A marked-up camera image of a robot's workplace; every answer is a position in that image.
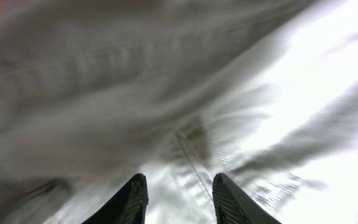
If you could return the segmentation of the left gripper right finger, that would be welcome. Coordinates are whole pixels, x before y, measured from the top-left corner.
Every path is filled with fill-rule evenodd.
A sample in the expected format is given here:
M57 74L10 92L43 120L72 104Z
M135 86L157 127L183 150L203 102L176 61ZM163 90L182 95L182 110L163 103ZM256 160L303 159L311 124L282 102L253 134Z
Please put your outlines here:
M212 189L217 224L281 224L226 174L215 175Z

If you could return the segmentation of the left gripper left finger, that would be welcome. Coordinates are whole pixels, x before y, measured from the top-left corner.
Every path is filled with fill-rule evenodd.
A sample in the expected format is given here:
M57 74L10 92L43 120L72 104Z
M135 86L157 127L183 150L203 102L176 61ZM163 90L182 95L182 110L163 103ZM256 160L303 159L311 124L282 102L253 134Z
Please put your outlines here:
M147 179L138 173L82 224L144 224L148 203Z

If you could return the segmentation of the khaki green shorts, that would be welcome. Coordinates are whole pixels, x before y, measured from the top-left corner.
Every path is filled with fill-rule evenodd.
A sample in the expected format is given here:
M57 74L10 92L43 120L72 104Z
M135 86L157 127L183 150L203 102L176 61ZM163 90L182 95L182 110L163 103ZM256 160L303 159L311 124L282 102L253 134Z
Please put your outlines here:
M122 177L310 1L0 1L0 223Z

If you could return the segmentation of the white crumpled garment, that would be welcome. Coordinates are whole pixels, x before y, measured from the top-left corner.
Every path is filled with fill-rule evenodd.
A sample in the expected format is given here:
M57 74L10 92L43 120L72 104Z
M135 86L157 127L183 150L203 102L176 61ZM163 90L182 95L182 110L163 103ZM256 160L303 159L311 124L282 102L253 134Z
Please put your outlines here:
M217 172L281 222L358 223L358 1L310 2L223 68L235 85L132 170L149 178L148 223L215 222ZM84 220L127 175L85 188L57 222Z

